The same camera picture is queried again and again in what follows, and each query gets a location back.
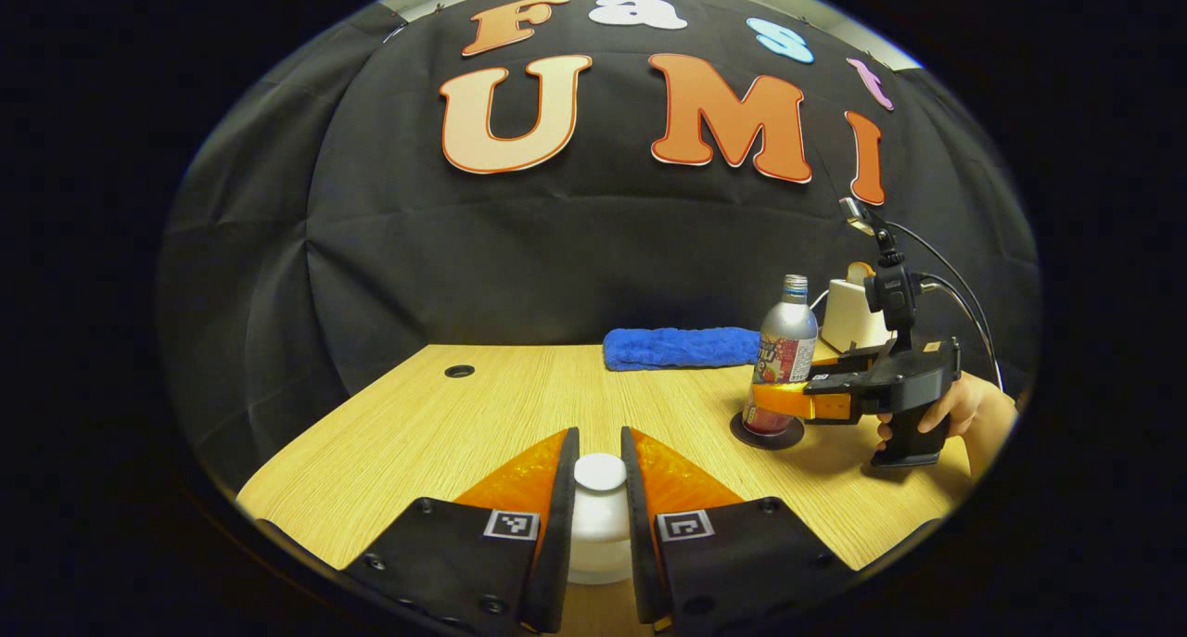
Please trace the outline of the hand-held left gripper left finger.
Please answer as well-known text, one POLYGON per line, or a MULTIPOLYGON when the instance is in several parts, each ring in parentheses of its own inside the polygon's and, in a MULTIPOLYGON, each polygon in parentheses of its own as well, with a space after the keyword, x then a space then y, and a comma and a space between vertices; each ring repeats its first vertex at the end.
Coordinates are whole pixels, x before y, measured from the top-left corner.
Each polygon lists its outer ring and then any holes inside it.
POLYGON ((531 444, 457 499, 415 498, 339 572, 438 636, 561 626, 580 431, 531 444))

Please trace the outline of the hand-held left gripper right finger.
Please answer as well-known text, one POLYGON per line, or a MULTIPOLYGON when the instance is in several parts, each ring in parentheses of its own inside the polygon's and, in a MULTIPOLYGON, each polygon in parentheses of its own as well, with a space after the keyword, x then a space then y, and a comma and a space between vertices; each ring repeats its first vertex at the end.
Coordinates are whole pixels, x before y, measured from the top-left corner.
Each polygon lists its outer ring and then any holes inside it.
POLYGON ((620 431, 639 620, 661 636, 758 636, 858 574, 774 496, 742 499, 642 431, 620 431))

